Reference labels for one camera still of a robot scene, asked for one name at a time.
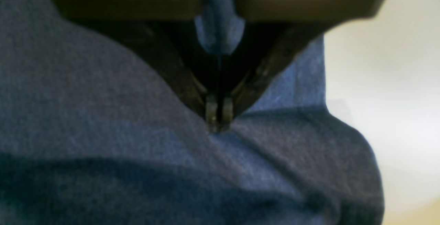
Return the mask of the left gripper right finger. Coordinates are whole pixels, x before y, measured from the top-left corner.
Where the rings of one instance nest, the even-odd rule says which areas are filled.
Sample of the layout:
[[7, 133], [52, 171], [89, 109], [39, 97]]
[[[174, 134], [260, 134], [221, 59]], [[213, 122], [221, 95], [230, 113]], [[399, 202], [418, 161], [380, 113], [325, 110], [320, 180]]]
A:
[[375, 17], [383, 1], [233, 0], [244, 30], [222, 58], [220, 129], [253, 106], [316, 38], [340, 24]]

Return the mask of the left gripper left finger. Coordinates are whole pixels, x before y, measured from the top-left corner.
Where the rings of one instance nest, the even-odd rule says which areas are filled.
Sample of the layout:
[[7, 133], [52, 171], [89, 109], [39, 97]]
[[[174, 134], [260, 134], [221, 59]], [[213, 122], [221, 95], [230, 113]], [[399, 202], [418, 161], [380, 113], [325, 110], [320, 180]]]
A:
[[130, 49], [210, 131], [219, 131], [218, 60], [202, 47], [195, 24], [204, 0], [52, 2], [66, 20]]

